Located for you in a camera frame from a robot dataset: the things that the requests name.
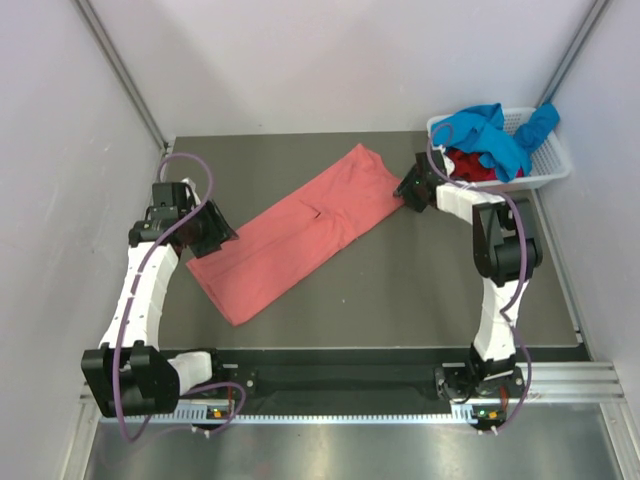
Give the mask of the pink t shirt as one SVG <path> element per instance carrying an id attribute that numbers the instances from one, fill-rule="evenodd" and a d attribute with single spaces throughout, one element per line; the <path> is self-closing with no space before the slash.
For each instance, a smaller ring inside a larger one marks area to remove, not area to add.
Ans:
<path id="1" fill-rule="evenodd" d="M 242 325 L 398 210 L 398 183 L 378 153 L 358 144 L 187 267 L 222 316 Z"/>

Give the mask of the white plastic basket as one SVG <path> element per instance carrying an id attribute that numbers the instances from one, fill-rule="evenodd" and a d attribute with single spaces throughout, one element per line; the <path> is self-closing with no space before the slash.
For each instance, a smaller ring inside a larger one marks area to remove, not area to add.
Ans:
<path id="1" fill-rule="evenodd" d="M 519 108 L 505 108 L 503 107 L 506 116 L 506 130 L 509 133 L 515 132 L 515 130 L 522 123 L 526 122 L 530 115 L 537 108 L 532 107 L 519 107 Z M 427 133 L 428 128 L 432 123 L 440 121 L 445 117 L 452 114 L 435 116 L 427 121 Z M 524 189 L 537 189 L 552 180 L 561 179 L 566 177 L 570 173 L 569 160 L 566 153 L 563 150 L 562 145 L 555 133 L 555 129 L 544 141 L 543 145 L 533 154 L 533 170 L 530 175 L 521 178 L 516 178 L 511 182 L 502 183 L 500 181 L 489 182 L 470 182 L 476 183 L 483 188 L 501 188 L 503 190 L 524 190 Z M 445 148 L 443 146 L 437 147 L 445 154 Z"/>

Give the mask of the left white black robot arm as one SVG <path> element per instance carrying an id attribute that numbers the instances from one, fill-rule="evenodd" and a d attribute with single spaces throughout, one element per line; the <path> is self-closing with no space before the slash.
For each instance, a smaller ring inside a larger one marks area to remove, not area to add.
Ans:
<path id="1" fill-rule="evenodd" d="M 128 233 L 127 272 L 111 323 L 81 360 L 105 417 L 168 414 L 193 388 L 209 397 L 224 390 L 227 374 L 212 352 L 161 353 L 159 324 L 182 253 L 202 258 L 236 237 L 217 205 L 200 200 L 191 179 L 153 184 L 151 205 Z"/>

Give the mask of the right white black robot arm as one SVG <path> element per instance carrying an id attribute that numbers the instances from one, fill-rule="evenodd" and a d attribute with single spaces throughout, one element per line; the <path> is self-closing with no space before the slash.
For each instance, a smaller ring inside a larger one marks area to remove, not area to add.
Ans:
<path id="1" fill-rule="evenodd" d="M 520 380 L 514 330 L 522 295 L 543 258 L 530 202 L 445 180 L 436 149 L 415 155 L 394 196 L 413 211 L 430 206 L 472 227 L 473 261 L 483 282 L 480 325 L 464 370 L 444 375 L 441 394 L 460 403 Z"/>

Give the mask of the red t shirt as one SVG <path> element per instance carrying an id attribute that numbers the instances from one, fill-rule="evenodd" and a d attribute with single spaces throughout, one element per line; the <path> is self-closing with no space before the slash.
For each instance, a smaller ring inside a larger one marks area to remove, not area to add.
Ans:
<path id="1" fill-rule="evenodd" d="M 466 182 L 500 181 L 508 183 L 524 176 L 517 161 L 499 162 L 492 154 L 464 152 L 456 148 L 445 150 L 446 173 L 454 179 Z"/>

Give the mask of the blue t shirt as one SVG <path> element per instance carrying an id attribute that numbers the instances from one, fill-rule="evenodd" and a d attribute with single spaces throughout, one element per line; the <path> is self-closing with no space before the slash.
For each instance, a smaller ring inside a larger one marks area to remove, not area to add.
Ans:
<path id="1" fill-rule="evenodd" d="M 533 154 L 560 121 L 557 109 L 547 103 L 533 111 L 513 133 L 499 103 L 471 106 L 436 121 L 428 128 L 434 146 L 464 152 L 492 154 L 499 162 L 517 161 L 524 176 L 533 170 Z"/>

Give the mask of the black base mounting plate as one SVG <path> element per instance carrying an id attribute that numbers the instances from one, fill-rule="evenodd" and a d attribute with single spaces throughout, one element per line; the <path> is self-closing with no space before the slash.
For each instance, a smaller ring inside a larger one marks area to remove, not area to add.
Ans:
<path id="1" fill-rule="evenodd" d="M 523 375 L 482 378 L 463 348 L 215 349 L 214 378 L 241 384 L 259 416 L 444 413 L 450 402 L 511 400 Z"/>

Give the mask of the left aluminium corner post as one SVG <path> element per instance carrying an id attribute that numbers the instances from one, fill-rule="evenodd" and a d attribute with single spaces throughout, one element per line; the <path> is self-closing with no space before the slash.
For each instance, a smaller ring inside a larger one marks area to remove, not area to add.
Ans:
<path id="1" fill-rule="evenodd" d="M 108 33 L 92 2 L 88 0 L 72 0 L 71 4 L 79 13 L 80 18 L 86 25 L 90 35 L 106 60 L 106 63 L 113 72 L 150 137 L 159 147 L 161 152 L 166 152 L 169 148 L 169 141 L 162 133 L 133 76 L 111 39 L 110 34 Z"/>

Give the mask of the aluminium corner post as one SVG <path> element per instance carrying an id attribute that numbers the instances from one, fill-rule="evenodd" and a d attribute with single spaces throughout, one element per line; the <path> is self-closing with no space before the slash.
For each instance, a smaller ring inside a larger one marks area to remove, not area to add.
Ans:
<path id="1" fill-rule="evenodd" d="M 590 2 L 586 13 L 564 49 L 556 68 L 546 82 L 536 103 L 537 107 L 553 102 L 554 97 L 561 89 L 589 39 L 612 4 L 612 0 L 594 0 Z"/>
<path id="2" fill-rule="evenodd" d="M 90 35 L 106 60 L 106 63 L 113 72 L 150 137 L 159 147 L 161 152 L 166 152 L 169 148 L 169 141 L 162 133 L 133 76 L 111 39 L 110 34 L 108 33 L 92 2 L 88 0 L 72 0 L 71 4 L 79 13 L 80 18 L 86 25 Z"/>

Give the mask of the right aluminium corner post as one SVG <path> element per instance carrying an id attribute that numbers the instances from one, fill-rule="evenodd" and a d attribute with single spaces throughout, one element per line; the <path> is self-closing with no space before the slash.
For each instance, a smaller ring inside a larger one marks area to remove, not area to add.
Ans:
<path id="1" fill-rule="evenodd" d="M 589 39 L 612 4 L 612 0 L 594 0 L 590 2 L 586 13 L 564 49 L 556 68 L 546 82 L 536 103 L 537 107 L 553 102 L 554 97 L 561 89 Z"/>

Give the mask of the aluminium frame rail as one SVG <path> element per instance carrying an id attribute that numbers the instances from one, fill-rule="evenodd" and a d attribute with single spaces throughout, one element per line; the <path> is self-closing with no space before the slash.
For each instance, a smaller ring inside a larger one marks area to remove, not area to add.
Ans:
<path id="1" fill-rule="evenodd" d="M 415 389 L 428 399 L 466 400 L 470 404 L 620 402 L 625 398 L 613 366 L 597 362 L 519 364 L 504 379 L 476 387 L 459 363 L 440 365 L 263 365 L 226 364 L 214 370 L 213 383 L 233 381 L 251 398 L 280 391 L 397 391 Z"/>

